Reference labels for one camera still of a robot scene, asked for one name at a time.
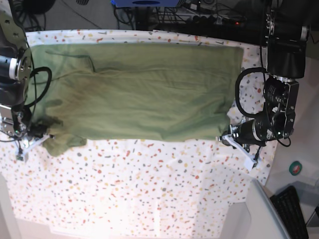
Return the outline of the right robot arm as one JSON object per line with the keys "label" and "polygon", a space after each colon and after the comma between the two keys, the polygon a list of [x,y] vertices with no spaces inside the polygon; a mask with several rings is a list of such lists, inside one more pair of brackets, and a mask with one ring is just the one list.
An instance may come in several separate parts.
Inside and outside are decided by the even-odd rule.
{"label": "right robot arm", "polygon": [[0,2],[0,129],[13,140],[43,138],[47,127],[32,122],[37,96],[27,103],[29,80],[39,72],[52,72],[47,67],[34,68],[31,49],[11,1]]}

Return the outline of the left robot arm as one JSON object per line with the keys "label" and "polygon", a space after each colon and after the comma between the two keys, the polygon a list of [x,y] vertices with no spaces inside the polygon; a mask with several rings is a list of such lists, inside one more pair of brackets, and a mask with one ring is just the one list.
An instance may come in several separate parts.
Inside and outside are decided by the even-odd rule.
{"label": "left robot arm", "polygon": [[[248,121],[231,125],[223,140],[229,136],[242,147],[264,147],[268,141],[290,138],[296,117],[297,79],[305,75],[307,40],[317,5],[316,0],[284,0],[272,8],[272,1],[264,2],[260,43],[266,44],[267,59],[260,67],[246,69],[238,76],[235,102]],[[264,80],[265,103],[256,114],[246,112],[240,103],[241,81],[252,73],[261,73]]]}

